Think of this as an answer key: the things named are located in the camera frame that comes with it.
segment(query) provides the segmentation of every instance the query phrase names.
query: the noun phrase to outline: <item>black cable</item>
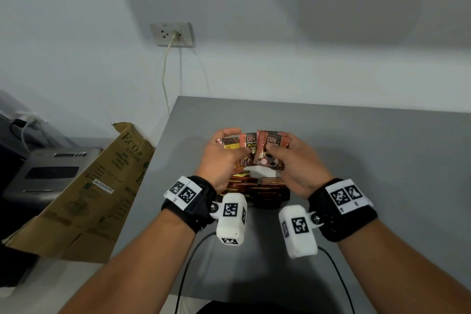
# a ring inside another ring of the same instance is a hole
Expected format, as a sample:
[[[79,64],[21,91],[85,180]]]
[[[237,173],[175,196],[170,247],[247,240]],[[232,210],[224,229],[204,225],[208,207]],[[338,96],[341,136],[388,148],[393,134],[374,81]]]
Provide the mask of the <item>black cable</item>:
[[[216,234],[215,232],[211,232],[209,235],[204,236],[203,239],[198,242],[193,252],[191,252],[190,258],[188,258],[188,262],[186,263],[185,270],[183,271],[183,276],[181,277],[180,289],[178,291],[178,297],[177,297],[177,305],[175,307],[175,314],[177,314],[177,311],[178,311],[178,303],[180,302],[181,290],[183,289],[183,281],[185,281],[186,271],[188,270],[188,266],[190,265],[191,259],[193,258],[193,255],[195,254],[198,247],[204,242],[204,240],[206,240],[208,237],[211,237],[212,235],[215,235],[215,234]]]
[[[19,135],[17,135],[15,133],[15,131],[13,130],[13,126],[14,126],[14,124],[10,123],[10,126],[9,126],[10,133],[12,133],[15,136],[16,139],[21,140],[21,137]],[[36,142],[27,141],[26,139],[25,139],[25,143],[36,145],[37,147],[40,147],[40,148],[44,148],[44,145],[36,143]]]
[[[349,301],[350,301],[350,306],[351,306],[351,308],[352,308],[352,312],[353,312],[353,314],[355,314],[355,309],[353,308],[353,303],[352,303],[352,299],[350,298],[349,290],[347,289],[347,286],[345,285],[345,282],[343,281],[342,276],[340,275],[340,272],[339,272],[337,266],[335,265],[335,262],[333,261],[332,257],[329,255],[329,252],[327,252],[325,249],[323,249],[323,248],[320,247],[320,246],[317,246],[317,248],[319,248],[322,252],[324,252],[324,253],[327,255],[327,257],[330,259],[330,261],[332,262],[333,267],[334,267],[335,270],[337,271],[337,274],[339,275],[340,281],[342,282],[343,288],[345,289],[345,293],[347,293],[347,297],[349,297]]]

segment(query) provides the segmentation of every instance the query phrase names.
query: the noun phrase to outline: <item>white floor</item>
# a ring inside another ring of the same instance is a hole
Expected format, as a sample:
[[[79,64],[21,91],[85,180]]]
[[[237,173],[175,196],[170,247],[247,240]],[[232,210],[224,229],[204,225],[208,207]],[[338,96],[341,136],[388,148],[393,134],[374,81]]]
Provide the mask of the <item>white floor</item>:
[[[6,298],[0,298],[0,313],[54,314],[82,284],[99,268],[100,264],[67,262],[43,258],[27,280]],[[173,314],[177,296],[170,295],[161,313]],[[182,297],[179,313],[194,314],[207,300]]]

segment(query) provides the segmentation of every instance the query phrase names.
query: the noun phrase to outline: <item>table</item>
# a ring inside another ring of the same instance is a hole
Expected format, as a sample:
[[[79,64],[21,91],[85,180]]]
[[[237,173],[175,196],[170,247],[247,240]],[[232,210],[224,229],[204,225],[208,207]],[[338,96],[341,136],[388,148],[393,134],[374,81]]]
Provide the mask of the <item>table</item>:
[[[353,179],[395,233],[471,288],[471,114],[464,113],[179,97],[114,254],[152,221],[163,193],[180,175],[194,172],[207,140],[224,127],[296,134],[333,174]],[[294,194],[290,204],[308,207]],[[326,255],[291,260],[278,211],[248,210],[244,244],[206,240],[192,259],[183,295],[349,313]],[[199,233],[195,243],[215,227]],[[315,237],[337,263],[356,311],[374,313],[337,246],[319,230]]]

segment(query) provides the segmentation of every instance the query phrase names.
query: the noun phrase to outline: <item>hand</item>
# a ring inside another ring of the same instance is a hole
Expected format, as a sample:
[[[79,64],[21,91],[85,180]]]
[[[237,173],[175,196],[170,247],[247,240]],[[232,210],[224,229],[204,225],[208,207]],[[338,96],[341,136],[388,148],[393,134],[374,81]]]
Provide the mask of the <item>hand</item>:
[[[322,164],[315,151],[295,135],[287,133],[291,139],[289,148],[267,144],[267,150],[274,157],[285,163],[285,169],[280,171],[286,186],[301,196],[309,198],[313,192],[335,177]]]
[[[229,178],[234,172],[235,163],[250,154],[249,147],[239,149],[224,149],[216,139],[240,133],[240,128],[220,129],[214,133],[204,149],[201,164],[195,175],[207,180],[221,194],[229,184]]]

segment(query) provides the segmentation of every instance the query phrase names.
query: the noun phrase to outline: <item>white sensor device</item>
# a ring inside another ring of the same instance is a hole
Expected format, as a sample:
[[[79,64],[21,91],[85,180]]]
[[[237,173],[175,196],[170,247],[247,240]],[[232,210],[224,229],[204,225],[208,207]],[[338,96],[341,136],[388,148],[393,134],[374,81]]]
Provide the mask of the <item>white sensor device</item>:
[[[218,221],[216,235],[222,243],[239,246],[244,242],[247,200],[239,192],[229,192],[222,202],[213,202],[211,217]]]
[[[317,254],[317,243],[312,229],[321,227],[323,223],[312,222],[312,214],[314,212],[308,214],[301,205],[285,206],[280,211],[278,218],[290,258]]]

